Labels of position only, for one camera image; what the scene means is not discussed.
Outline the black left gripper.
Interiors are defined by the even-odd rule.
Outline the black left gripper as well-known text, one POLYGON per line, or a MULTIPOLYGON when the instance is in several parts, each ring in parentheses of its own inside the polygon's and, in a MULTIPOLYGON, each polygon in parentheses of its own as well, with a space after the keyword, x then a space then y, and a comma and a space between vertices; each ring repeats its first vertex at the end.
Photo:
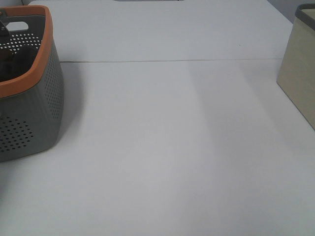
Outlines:
POLYGON ((2 21, 0 21, 0 40, 1 41, 9 40, 9 31, 2 21))

